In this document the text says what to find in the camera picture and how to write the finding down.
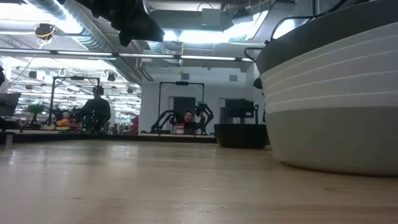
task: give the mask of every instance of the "man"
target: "man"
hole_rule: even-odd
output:
[[[86,127],[92,131],[100,131],[104,123],[109,121],[111,118],[111,106],[107,100],[101,98],[101,95],[103,94],[104,88],[102,86],[94,86],[94,99],[88,100],[84,107],[82,107],[80,110],[79,117],[81,118],[86,115],[93,115],[94,123],[91,123],[88,127]]]
[[[170,119],[170,124],[175,126],[176,134],[195,134],[195,131],[203,126],[205,117],[202,114],[199,123],[193,121],[193,113],[191,111],[185,112],[184,121],[176,122],[175,118]]]

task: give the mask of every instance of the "metal frame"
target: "metal frame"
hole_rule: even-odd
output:
[[[162,96],[162,85],[163,84],[175,84],[175,85],[179,85],[179,82],[160,82],[159,83],[159,102],[158,102],[158,106],[157,106],[157,119],[159,119],[160,117],[160,99]],[[201,101],[204,102],[205,101],[205,84],[204,83],[190,83],[190,82],[186,82],[184,85],[201,85],[202,87],[202,91],[201,91]]]
[[[62,79],[62,81],[61,81],[61,83],[64,81],[64,80],[66,80],[66,79],[71,79],[71,80],[85,80],[85,79],[87,79],[87,80],[97,80],[97,86],[99,86],[100,85],[100,78],[86,78],[86,77],[53,77],[52,78],[52,89],[51,89],[51,100],[50,100],[50,111],[49,111],[49,126],[51,126],[51,124],[52,124],[52,119],[51,119],[51,116],[52,116],[52,106],[53,106],[53,101],[54,101],[54,91],[55,91],[55,88],[56,87],[58,87],[61,83],[59,83],[58,85],[55,85],[55,81],[57,80],[57,79]]]

